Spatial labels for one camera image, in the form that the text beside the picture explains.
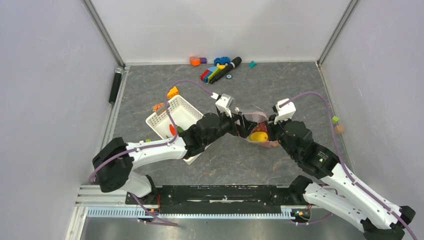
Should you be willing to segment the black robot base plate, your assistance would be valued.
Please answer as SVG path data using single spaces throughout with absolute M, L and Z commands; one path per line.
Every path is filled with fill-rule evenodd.
M 163 185 L 144 197 L 127 194 L 126 204 L 157 205 L 161 214 L 278 214 L 281 206 L 307 206 L 303 194 L 313 181 L 299 175 L 279 185 Z

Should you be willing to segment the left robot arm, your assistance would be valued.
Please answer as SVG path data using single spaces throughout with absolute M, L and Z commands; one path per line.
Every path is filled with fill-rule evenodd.
M 197 156 L 225 134 L 246 138 L 250 132 L 246 122 L 238 114 L 230 117 L 224 113 L 207 113 L 171 138 L 138 143 L 113 138 L 93 158 L 94 172 L 90 178 L 97 181 L 103 193 L 124 190 L 151 204 L 157 198 L 153 181 L 147 175 L 137 174 L 135 169 L 164 160 Z

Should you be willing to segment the yellow toy fruit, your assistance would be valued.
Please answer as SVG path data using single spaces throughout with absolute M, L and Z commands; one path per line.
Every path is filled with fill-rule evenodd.
M 256 131 L 249 136 L 249 140 L 252 142 L 268 142 L 269 136 L 265 131 Z

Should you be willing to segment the orange toy carrot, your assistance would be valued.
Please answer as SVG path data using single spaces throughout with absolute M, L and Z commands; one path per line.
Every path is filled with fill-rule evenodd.
M 169 131 L 172 134 L 172 136 L 175 136 L 177 134 L 177 130 L 172 124 L 169 124 Z

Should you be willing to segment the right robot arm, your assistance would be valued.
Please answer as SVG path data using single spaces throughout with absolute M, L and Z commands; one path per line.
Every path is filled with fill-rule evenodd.
M 336 190 L 331 193 L 311 179 L 298 176 L 288 191 L 293 203 L 305 201 L 324 208 L 352 224 L 367 240 L 401 240 L 405 232 L 417 238 L 409 226 L 416 212 L 372 190 L 334 152 L 316 143 L 302 121 L 269 120 L 265 126 L 270 140 L 277 141 L 305 173 Z

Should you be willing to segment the purple toy grape bunch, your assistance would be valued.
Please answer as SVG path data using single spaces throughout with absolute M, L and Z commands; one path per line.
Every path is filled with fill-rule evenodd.
M 256 130 L 255 131 L 256 132 L 265 132 L 265 133 L 267 133 L 268 132 L 267 125 L 264 122 L 261 122 L 261 123 L 259 123 L 256 126 Z

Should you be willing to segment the clear zip top bag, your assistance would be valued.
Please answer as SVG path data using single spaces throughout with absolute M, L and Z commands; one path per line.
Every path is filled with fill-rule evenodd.
M 270 141 L 265 141 L 265 142 L 256 142 L 256 141 L 250 141 L 249 140 L 249 136 L 256 132 L 257 129 L 257 125 L 260 123 L 265 123 L 265 121 L 268 120 L 268 115 L 265 112 L 262 111 L 242 111 L 239 107 L 235 107 L 234 110 L 237 113 L 241 113 L 244 114 L 244 116 L 246 117 L 247 120 L 255 122 L 255 126 L 253 127 L 253 129 L 251 130 L 251 132 L 248 134 L 248 136 L 246 137 L 246 141 L 248 143 L 251 144 L 255 144 L 258 146 L 262 146 L 262 147 L 266 147 L 266 148 L 274 148 L 274 147 L 269 147 L 269 142 Z

